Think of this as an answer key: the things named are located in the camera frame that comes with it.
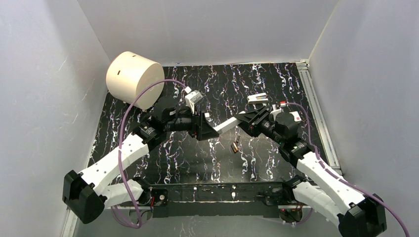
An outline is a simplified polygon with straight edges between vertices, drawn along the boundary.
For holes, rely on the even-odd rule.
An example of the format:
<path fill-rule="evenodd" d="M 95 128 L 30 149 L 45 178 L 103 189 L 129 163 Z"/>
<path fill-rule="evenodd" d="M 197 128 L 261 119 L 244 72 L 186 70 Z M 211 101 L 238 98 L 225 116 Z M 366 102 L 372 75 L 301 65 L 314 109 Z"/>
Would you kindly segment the white remote control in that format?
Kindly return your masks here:
<path fill-rule="evenodd" d="M 217 125 L 214 129 L 218 134 L 223 134 L 230 129 L 238 126 L 241 123 L 241 121 L 235 117 L 229 118 L 223 123 Z"/>

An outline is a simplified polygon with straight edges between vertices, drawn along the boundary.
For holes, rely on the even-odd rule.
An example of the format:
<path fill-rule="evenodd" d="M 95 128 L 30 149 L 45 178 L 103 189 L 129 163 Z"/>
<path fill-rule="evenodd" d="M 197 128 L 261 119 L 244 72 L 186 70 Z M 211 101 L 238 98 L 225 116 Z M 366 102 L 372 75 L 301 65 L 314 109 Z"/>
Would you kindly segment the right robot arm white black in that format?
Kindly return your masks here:
<path fill-rule="evenodd" d="M 343 237 L 376 237 L 387 229 L 381 199 L 361 193 L 316 155 L 315 147 L 301 138 L 297 112 L 274 114 L 268 107 L 236 114 L 239 127 L 252 137 L 265 135 L 279 145 L 279 153 L 310 178 L 292 178 L 283 184 L 289 197 L 309 205 L 331 221 Z"/>

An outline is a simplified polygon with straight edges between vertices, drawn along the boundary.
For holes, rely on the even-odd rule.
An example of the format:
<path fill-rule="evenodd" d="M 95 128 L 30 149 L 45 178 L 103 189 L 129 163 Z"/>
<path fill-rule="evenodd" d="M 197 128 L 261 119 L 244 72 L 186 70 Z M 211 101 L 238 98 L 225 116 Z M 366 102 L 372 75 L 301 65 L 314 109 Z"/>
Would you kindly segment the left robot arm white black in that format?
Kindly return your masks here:
<path fill-rule="evenodd" d="M 147 155 L 168 138 L 168 133 L 186 131 L 198 141 L 219 137 L 225 128 L 220 124 L 211 126 L 208 114 L 197 110 L 195 98 L 186 96 L 185 104 L 179 106 L 169 97 L 160 98 L 150 115 L 145 117 L 121 143 L 92 166 L 80 172 L 69 171 L 64 176 L 63 202 L 84 223 L 97 219 L 104 209 L 124 202 L 134 205 L 149 189 L 140 179 L 123 178 L 121 184 L 112 180 L 123 175 L 124 170 Z"/>

